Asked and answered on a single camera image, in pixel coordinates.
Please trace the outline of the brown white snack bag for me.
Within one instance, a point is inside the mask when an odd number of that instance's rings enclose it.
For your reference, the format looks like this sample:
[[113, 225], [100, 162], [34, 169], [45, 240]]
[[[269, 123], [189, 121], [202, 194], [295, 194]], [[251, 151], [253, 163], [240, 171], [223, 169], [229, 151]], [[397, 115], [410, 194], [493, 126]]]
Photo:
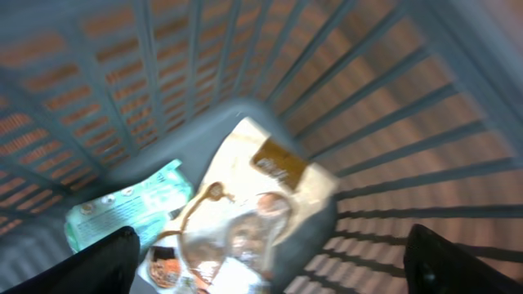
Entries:
[[298, 230], [337, 186], [329, 171], [245, 118], [137, 273], [158, 293], [280, 293], [311, 254]]

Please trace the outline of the mint green wipes packet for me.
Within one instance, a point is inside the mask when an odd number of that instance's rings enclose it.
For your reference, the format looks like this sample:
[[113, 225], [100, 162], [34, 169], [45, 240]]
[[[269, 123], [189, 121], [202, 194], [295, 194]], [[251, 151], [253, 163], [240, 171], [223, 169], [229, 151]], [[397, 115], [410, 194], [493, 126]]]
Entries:
[[145, 180], [71, 208], [65, 217], [65, 237], [77, 253], [114, 231], [132, 227], [145, 252], [193, 196], [193, 186], [175, 159]]

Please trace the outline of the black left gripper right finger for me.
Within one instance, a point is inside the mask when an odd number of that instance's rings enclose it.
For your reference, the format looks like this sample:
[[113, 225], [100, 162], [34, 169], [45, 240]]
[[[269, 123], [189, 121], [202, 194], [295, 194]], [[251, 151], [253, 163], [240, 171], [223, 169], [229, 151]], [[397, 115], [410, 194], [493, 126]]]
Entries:
[[409, 231], [404, 254], [409, 294], [522, 294], [522, 285], [424, 225]]

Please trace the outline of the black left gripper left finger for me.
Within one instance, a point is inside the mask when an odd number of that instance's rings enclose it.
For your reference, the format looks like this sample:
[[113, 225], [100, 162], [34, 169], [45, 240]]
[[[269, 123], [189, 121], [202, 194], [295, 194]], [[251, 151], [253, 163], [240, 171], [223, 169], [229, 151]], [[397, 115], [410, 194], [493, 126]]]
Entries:
[[129, 294], [139, 253], [138, 235], [124, 226], [4, 293]]

